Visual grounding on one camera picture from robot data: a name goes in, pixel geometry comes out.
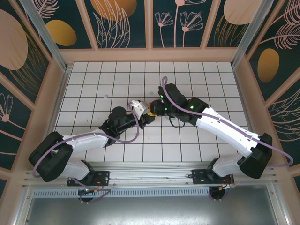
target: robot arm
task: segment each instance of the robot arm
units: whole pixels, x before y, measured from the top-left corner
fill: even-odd
[[[141,101],[132,101],[133,112],[138,119],[138,125],[143,129],[147,124],[154,121],[155,116],[147,114],[148,106]],[[120,135],[127,129],[136,125],[133,114],[126,114],[123,107],[115,107],[108,119],[96,130],[81,134],[76,138],[72,136],[62,136],[58,132],[50,133],[42,143],[29,156],[30,163],[35,166],[38,160],[55,144],[70,140],[60,144],[51,151],[38,165],[37,171],[44,181],[49,182],[58,177],[72,177],[89,183],[95,171],[84,160],[79,160],[76,155],[82,151],[94,148],[108,147],[119,139]],[[114,139],[97,134],[105,134]]]
[[[153,114],[158,116],[176,117],[182,122],[206,129],[231,144],[239,152],[236,156],[214,159],[210,163],[207,171],[211,180],[217,180],[219,177],[240,172],[255,179],[261,177],[261,174],[272,156],[272,150],[255,142],[252,138],[272,145],[271,136],[266,133],[263,136],[259,136],[258,134],[240,128],[219,115],[213,108],[209,107],[207,103],[198,98],[193,97],[192,99],[187,100],[172,83],[167,84],[165,89],[173,102],[181,108],[193,112],[204,113],[208,116],[194,115],[179,110],[168,100],[168,98],[166,98],[162,87],[159,87],[158,91],[162,100],[151,103],[151,111]],[[244,136],[237,130],[246,132],[251,138]]]

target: gray floor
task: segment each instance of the gray floor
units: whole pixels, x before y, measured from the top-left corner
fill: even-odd
[[[34,199],[29,225],[274,225],[266,187],[236,187],[221,202],[207,196]]]

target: white grid floor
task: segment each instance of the white grid floor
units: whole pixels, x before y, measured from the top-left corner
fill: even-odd
[[[149,102],[158,98],[164,76],[187,99],[200,98],[248,129],[229,62],[75,62],[55,130],[61,135],[94,130],[114,107],[126,108],[132,100]],[[177,119],[173,123],[182,126]],[[121,135],[121,140],[131,140],[135,134],[133,127]],[[190,124],[174,128],[167,118],[157,117],[141,130],[135,142],[116,142],[78,157],[89,162],[209,162],[234,154],[237,151],[233,147],[208,131]]]

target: flower illustration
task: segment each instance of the flower illustration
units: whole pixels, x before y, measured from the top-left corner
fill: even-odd
[[[187,12],[180,13],[180,22],[183,30],[183,40],[182,47],[184,47],[184,37],[186,32],[193,30],[200,30],[203,28],[201,12],[200,13],[190,13],[187,17]]]
[[[0,121],[9,121],[9,114],[13,107],[14,98],[7,95],[7,100],[3,93],[0,94]]]
[[[178,15],[179,6],[196,5],[196,4],[201,4],[201,3],[205,3],[205,2],[206,2],[206,0],[175,0],[177,7],[176,7],[176,13],[175,13],[175,26],[174,26],[174,48],[176,48],[176,25],[177,25],[177,15]]]
[[[196,5],[206,2],[206,0],[175,0],[177,6]]]
[[[12,96],[7,95],[7,98],[5,98],[3,93],[0,94],[0,122],[9,122],[9,123],[13,124],[16,127],[25,130],[25,128],[15,124],[14,122],[9,120],[11,109],[13,107],[13,102],[14,102],[14,98]],[[22,140],[22,138],[14,136],[14,135],[12,135],[10,133],[7,133],[3,130],[0,130],[0,133],[4,134],[6,136],[9,136],[11,138],[17,139],[19,141]]]
[[[169,25],[172,25],[174,22],[173,20],[171,20],[171,15],[170,15],[170,12],[169,13],[155,13],[155,18],[156,18],[156,21],[159,25],[159,29],[160,29],[160,38],[161,38],[161,43],[163,45],[163,48],[165,47],[164,45],[164,41],[163,41],[163,34],[161,32],[161,28],[164,27],[164,26],[169,26]]]

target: dark teal wallpaper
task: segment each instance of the dark teal wallpaper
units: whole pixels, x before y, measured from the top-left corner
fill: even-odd
[[[0,84],[0,167],[11,169],[31,110]]]
[[[221,0],[207,47],[237,47],[261,0]]]
[[[300,66],[299,41],[300,4],[287,0],[249,60],[265,100]]]
[[[4,191],[5,185],[6,185],[6,180],[0,179],[0,199],[2,197],[2,193]]]
[[[59,49],[91,48],[75,0],[32,1]]]
[[[84,0],[98,48],[145,48],[144,0]]]
[[[0,18],[0,72],[34,103],[49,61],[7,0]]]
[[[200,47],[211,4],[212,0],[154,0],[153,47]]]
[[[267,20],[269,19],[270,15],[272,14],[272,12],[273,12],[275,6],[277,5],[278,1],[279,1],[279,0],[274,0],[274,1],[273,1],[273,4],[272,4],[271,9],[269,10],[267,16],[266,16],[265,19],[263,20],[263,23],[261,24],[260,28],[258,29],[256,35],[253,37],[253,40],[251,41],[249,47],[248,47],[247,50],[246,50],[246,54],[248,54],[249,51],[251,50],[251,48],[252,48],[254,42],[256,41],[257,36],[258,36],[258,35],[260,34],[260,32],[262,31],[263,27],[265,26]]]
[[[300,176],[294,177],[295,183],[297,185],[299,194],[300,194]]]
[[[283,150],[300,163],[300,80],[269,107]]]

